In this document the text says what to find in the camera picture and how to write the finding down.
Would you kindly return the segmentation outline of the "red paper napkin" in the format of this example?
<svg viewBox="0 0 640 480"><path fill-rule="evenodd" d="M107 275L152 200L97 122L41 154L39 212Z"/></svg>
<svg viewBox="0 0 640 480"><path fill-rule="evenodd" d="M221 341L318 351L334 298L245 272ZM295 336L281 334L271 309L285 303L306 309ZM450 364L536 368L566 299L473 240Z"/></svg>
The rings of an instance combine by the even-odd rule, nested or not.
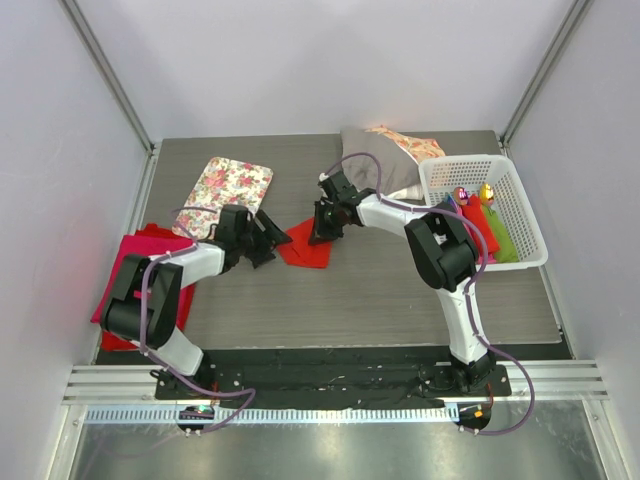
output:
<svg viewBox="0 0 640 480"><path fill-rule="evenodd" d="M328 267L332 245L330 243L319 245L309 243L313 224L314 219L309 218L285 231L292 241L279 245L277 251L286 264L314 269Z"/></svg>

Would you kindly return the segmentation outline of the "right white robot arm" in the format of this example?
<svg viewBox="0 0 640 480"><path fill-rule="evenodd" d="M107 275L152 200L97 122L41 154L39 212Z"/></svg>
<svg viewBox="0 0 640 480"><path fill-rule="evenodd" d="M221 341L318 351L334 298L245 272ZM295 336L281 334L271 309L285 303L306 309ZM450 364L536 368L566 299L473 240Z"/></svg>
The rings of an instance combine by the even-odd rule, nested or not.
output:
<svg viewBox="0 0 640 480"><path fill-rule="evenodd" d="M344 236L344 227L378 228L408 242L424 283L442 306L449 333L451 380L462 394L483 390L496 369L479 319L474 276L480 253L455 209L441 203L419 207L393 201L371 188L359 191L343 172L322 174L322 197L314 204L311 245Z"/></svg>

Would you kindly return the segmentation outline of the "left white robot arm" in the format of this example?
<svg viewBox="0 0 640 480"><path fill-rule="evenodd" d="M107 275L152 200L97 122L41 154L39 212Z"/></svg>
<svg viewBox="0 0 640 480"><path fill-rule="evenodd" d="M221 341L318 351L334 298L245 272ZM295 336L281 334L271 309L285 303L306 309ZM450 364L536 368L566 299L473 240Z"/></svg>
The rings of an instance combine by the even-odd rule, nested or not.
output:
<svg viewBox="0 0 640 480"><path fill-rule="evenodd" d="M103 332L138 347L165 368L190 398L205 397L214 374L205 352L178 328L182 290L220 276L248 259L257 268L275 258L274 250L292 239L263 211L226 205L205 239L175 252L122 260L100 313Z"/></svg>

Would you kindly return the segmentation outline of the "floral rectangular tray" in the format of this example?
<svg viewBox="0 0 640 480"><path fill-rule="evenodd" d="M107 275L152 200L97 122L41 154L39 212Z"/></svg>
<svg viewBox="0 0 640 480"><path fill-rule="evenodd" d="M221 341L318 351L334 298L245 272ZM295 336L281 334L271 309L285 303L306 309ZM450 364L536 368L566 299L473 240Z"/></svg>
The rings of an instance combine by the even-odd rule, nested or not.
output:
<svg viewBox="0 0 640 480"><path fill-rule="evenodd" d="M240 205L256 213L273 176L265 166L213 157L177 212L172 232L201 241L212 239L222 208Z"/></svg>

